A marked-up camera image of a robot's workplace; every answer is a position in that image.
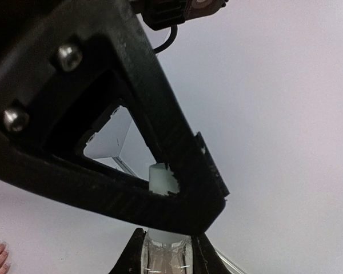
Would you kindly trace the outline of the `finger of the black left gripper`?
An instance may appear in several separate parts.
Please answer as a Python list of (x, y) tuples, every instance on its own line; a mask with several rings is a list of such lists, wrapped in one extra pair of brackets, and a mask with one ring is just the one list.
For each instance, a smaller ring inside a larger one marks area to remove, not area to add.
[(0, 131), (0, 180), (73, 207), (185, 235), (204, 233), (225, 207), (228, 189), (200, 136), (151, 138), (179, 191), (158, 195), (145, 180), (85, 159), (26, 147)]
[(122, 99), (150, 148), (190, 200), (223, 200), (229, 193), (201, 135), (194, 135), (134, 13), (130, 1), (109, 1), (112, 44), (122, 67)]

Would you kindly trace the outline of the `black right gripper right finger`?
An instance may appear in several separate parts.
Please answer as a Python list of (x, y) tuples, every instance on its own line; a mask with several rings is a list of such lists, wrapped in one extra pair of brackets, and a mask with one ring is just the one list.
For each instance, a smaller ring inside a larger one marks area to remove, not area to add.
[(193, 273), (196, 274), (229, 274), (216, 250), (205, 234), (192, 236)]

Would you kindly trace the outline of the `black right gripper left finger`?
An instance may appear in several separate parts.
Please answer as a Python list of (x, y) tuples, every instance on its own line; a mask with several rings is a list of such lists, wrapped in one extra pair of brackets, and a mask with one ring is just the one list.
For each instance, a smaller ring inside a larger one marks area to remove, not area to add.
[(140, 274), (141, 253), (146, 232), (136, 228), (109, 274)]

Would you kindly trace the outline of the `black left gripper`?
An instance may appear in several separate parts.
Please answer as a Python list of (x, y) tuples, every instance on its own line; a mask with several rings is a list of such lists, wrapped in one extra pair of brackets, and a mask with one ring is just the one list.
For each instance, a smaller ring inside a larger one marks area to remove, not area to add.
[(81, 50), (93, 35), (109, 36), (110, 50), (122, 47), (121, 39), (137, 29), (137, 3), (132, 1), (0, 1), (0, 160), (18, 157), (22, 147), (37, 147), (49, 120), (59, 114), (56, 102), (45, 102), (49, 113), (38, 123), (38, 114), (20, 132), (5, 128), (4, 110), (29, 110), (54, 77), (83, 81), (83, 65), (65, 72), (57, 58), (59, 46), (77, 42)]

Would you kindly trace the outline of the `clear nail polish bottle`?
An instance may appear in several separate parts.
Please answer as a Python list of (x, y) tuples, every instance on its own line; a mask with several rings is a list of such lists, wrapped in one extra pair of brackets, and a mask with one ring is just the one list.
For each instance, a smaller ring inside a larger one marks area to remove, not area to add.
[(155, 241), (145, 236), (141, 250), (141, 273), (192, 274), (193, 248), (191, 237), (173, 243)]

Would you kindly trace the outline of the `white nail polish cap brush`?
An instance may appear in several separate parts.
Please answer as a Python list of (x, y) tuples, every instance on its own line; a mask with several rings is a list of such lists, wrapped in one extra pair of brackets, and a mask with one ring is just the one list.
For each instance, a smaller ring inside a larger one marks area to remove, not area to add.
[[(149, 167), (149, 190), (161, 196), (169, 193), (177, 194), (180, 191), (177, 179), (165, 163), (154, 164)], [(149, 228), (149, 237), (162, 244), (174, 244), (186, 239), (186, 235)]]

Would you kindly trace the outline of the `aluminium table edge rail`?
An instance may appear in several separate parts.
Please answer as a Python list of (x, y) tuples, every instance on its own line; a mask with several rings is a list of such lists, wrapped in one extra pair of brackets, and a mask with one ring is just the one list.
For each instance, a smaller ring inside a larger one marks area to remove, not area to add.
[(120, 167), (120, 169), (133, 177), (138, 177), (138, 175), (128, 166), (119, 156), (112, 157), (113, 161)]

